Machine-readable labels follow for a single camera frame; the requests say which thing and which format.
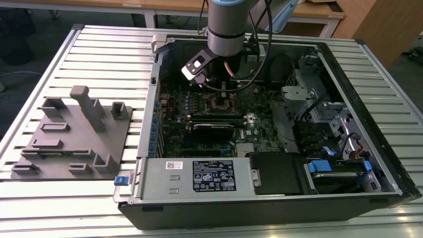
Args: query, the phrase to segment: white sticker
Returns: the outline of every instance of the white sticker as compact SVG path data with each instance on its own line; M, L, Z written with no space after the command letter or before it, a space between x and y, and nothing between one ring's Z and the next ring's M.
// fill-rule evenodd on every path
M166 161L165 162L165 169L166 170L181 170L184 162L181 161Z
M141 7L141 4L122 4L122 6Z
M343 18L343 16L328 15L328 18Z

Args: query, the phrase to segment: gray cylinder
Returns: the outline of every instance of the gray cylinder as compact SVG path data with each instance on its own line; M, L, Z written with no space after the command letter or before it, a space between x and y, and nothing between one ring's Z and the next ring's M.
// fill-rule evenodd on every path
M209 1L208 48L218 56L233 56L243 49L252 1L245 0L232 6L221 6Z

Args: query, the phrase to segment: power supply label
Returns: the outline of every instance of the power supply label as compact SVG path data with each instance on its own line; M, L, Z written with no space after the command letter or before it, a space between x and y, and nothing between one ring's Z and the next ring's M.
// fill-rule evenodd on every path
M233 161L193 161L194 192L236 191Z

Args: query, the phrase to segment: slotted aluminum surface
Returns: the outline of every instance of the slotted aluminum surface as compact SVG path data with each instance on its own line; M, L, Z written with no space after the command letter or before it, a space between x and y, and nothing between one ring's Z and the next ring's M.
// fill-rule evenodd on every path
M0 179L10 177L20 148L30 139L46 96L69 98L73 85L86 85L102 105L114 100L134 108L122 155L121 171L136 162L142 108L152 66L150 37L156 33L194 35L194 31L85 26L72 30L44 73L10 130L0 144ZM409 99L399 89L365 46L352 40L275 36L281 40L321 41L365 103L393 151L423 188L423 123ZM345 222L236 227L201 230L138 231L113 203L112 181L49 181L0 183L0 237L419 237L423 234L423 199L392 209L375 210ZM129 195L129 187L120 195Z

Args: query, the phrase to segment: blue tab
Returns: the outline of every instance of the blue tab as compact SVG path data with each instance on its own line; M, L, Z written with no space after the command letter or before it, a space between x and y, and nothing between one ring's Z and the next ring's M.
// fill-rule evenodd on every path
M307 164L307 166L311 173L332 171L329 162L327 160L313 160Z
M114 177L114 186L128 186L129 177L128 176L116 176Z
M308 166L308 171L311 173L316 172L316 168L315 168L315 166L313 166L313 164L311 162L307 164L307 166Z
M371 168L369 161L365 160L363 165L364 165L365 171L371 171L372 168Z
M323 149L328 152L329 156L335 155L335 152L327 146L323 146Z

